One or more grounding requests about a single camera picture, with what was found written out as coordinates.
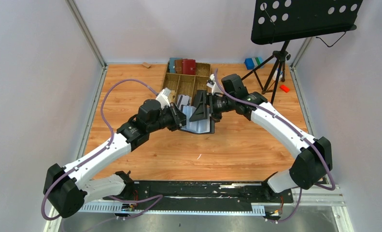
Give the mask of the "black card holder with sleeves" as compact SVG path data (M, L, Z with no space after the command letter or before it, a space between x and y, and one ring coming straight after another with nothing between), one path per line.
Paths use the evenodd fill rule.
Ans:
M198 120L195 122L190 121L191 115L195 112L194 106L182 106L181 111L186 115L186 125L180 128L180 131L184 131L192 134L214 134L215 122L209 117L208 119Z

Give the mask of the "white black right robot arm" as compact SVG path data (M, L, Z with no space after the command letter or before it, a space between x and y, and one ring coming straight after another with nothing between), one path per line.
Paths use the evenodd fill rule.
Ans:
M276 172L263 183L267 194L281 193L287 189L309 189L318 185L327 175L331 187L332 149L325 137L315 138L295 126L280 114L268 100L258 92L249 93L237 74L228 75L219 82L216 74L210 76L207 86L210 92L198 90L193 106L186 110L187 122L195 125L209 120L210 131L222 119L224 112L235 111L249 121L261 126L276 138L295 159L291 168Z

